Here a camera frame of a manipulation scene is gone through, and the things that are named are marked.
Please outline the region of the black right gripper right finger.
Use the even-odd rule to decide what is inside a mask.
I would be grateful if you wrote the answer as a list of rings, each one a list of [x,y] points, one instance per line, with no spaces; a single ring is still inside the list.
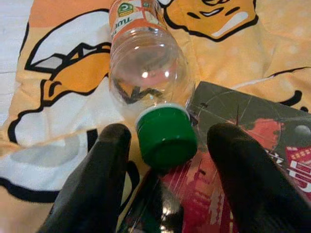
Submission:
[[[217,123],[207,148],[239,233],[311,233],[311,201],[257,140]]]

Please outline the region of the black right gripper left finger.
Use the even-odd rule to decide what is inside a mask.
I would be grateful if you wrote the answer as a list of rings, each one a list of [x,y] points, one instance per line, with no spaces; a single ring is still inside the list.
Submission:
[[[110,124],[68,176],[38,233],[115,233],[125,177],[131,175],[131,133]]]

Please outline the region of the dark red-green paperback book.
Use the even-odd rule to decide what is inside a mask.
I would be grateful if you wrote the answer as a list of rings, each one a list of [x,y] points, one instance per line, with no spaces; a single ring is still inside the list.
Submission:
[[[207,132],[237,124],[311,200],[311,114],[293,109],[301,92],[276,103],[201,82],[189,107],[197,154],[161,176],[150,171],[117,233],[241,233],[207,149]]]

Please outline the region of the clear bottle with green cap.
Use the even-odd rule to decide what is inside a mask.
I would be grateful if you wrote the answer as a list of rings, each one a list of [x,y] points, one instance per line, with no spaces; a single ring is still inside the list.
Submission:
[[[191,159],[197,139],[186,108],[195,81],[157,0],[113,0],[110,93],[138,136],[144,163],[167,170]]]

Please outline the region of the yellow cartoon print blanket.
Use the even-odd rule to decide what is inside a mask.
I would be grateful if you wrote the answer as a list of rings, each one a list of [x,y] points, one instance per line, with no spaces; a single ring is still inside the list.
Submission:
[[[34,0],[0,128],[0,233],[35,233],[97,132],[122,123],[108,92],[115,0]],[[311,112],[311,0],[148,0],[196,83]]]

